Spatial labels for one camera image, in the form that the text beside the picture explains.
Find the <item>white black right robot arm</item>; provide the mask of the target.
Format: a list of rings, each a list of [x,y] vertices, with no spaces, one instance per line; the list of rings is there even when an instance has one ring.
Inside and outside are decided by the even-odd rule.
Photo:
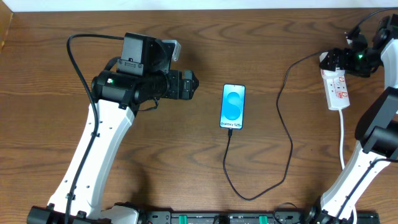
[[[384,91],[358,121],[347,165],[302,223],[352,223],[358,199],[380,171],[397,162],[397,14],[380,20],[372,46],[359,26],[346,33],[346,40],[348,48],[320,54],[323,79],[341,80],[341,73],[368,78],[383,67]]]

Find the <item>blue Galaxy smartphone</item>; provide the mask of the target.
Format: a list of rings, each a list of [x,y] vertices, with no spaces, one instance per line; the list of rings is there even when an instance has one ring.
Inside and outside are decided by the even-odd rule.
[[[220,112],[221,128],[243,128],[245,95],[244,85],[224,84]]]

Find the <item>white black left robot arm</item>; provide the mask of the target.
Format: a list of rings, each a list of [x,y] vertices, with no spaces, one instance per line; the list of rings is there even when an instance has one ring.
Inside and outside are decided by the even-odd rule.
[[[114,158],[141,104],[161,98],[190,100],[199,81],[191,70],[171,69],[181,46],[176,40],[126,33],[118,57],[85,84],[88,117],[68,170],[46,207],[32,207],[28,223],[144,223],[127,203],[103,210],[103,194]]]

